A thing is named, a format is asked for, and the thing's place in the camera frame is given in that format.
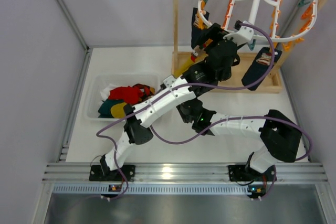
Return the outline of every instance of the wooden frame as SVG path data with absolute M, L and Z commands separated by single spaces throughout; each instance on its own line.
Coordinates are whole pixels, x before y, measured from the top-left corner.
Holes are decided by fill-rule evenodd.
M 327 0 L 318 0 L 318 11 L 322 9 L 322 7 L 325 5 Z M 172 73 L 176 69 L 178 69 L 183 61 L 187 60 L 190 57 L 191 52 L 179 52 L 178 51 L 178 11 L 179 11 L 179 0 L 173 0 L 173 11 L 174 11 L 174 51 L 173 51 L 173 62 L 172 62 Z M 306 21 L 302 21 L 298 27 L 295 30 L 295 33 L 298 33 L 301 29 L 302 25 Z M 268 77 L 265 78 L 265 80 L 260 84 L 258 89 L 256 91 L 249 91 L 249 90 L 239 90 L 239 91 L 228 91 L 228 92 L 250 92 L 250 93 L 279 93 L 282 90 L 282 83 L 281 83 L 281 77 L 280 77 L 280 67 L 284 63 L 284 61 L 289 57 L 290 53 L 292 52 L 294 46 L 296 45 L 296 42 L 293 41 L 289 50 L 284 51 L 282 53 L 281 58 L 278 60 L 278 62 L 274 65 L 271 73 Z M 255 53 L 245 53 L 245 54 L 239 54 L 241 57 L 241 62 L 238 66 L 235 66 L 232 68 L 232 77 L 227 80 L 221 82 L 220 86 L 226 86 L 226 87 L 240 87 L 242 85 L 241 78 L 243 77 L 244 73 L 252 63 L 253 59 L 255 58 Z

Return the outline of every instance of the white wall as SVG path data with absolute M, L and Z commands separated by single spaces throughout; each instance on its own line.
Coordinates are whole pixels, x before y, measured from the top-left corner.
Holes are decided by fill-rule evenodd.
M 54 0 L 0 7 L 0 222 L 28 223 L 84 51 Z
M 64 0 L 89 46 L 171 45 L 173 43 L 173 0 Z M 198 0 L 179 0 L 179 43 L 191 40 L 192 9 Z M 209 0 L 210 20 L 224 21 L 229 0 Z M 280 25 L 287 21 L 298 0 L 283 0 Z M 237 2 L 230 27 L 247 20 L 252 1 Z M 256 25 L 269 30 L 274 8 L 260 3 Z
M 336 194 L 336 0 L 329 0 L 314 29 L 283 66 L 302 126 L 314 139 L 313 157 L 323 163 Z

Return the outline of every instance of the pile of clothes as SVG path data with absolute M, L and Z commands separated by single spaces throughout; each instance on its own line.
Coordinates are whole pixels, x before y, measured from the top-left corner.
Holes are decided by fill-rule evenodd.
M 125 116 L 123 108 L 126 104 L 141 103 L 155 94 L 153 87 L 139 83 L 132 87 L 111 89 L 112 87 L 113 85 L 109 85 L 100 92 L 103 104 L 98 110 L 99 118 L 123 118 Z

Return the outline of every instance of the white plastic container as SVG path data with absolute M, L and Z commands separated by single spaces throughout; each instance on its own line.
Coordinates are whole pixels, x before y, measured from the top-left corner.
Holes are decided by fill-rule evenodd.
M 127 87 L 137 83 L 154 87 L 156 92 L 160 88 L 159 76 L 154 73 L 100 74 L 96 76 L 87 93 L 84 117 L 92 121 L 116 121 L 116 118 L 98 118 L 98 110 L 102 104 L 100 91 L 109 84 L 115 85 L 116 87 Z

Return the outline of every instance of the gray floor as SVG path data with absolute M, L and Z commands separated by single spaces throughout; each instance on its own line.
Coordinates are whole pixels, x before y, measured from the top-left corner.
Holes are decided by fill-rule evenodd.
M 276 186 L 261 202 L 250 201 L 246 196 L 202 195 L 126 195 L 107 202 L 99 196 L 55 194 L 45 224 L 53 223 L 319 224 L 326 221 L 314 186 Z

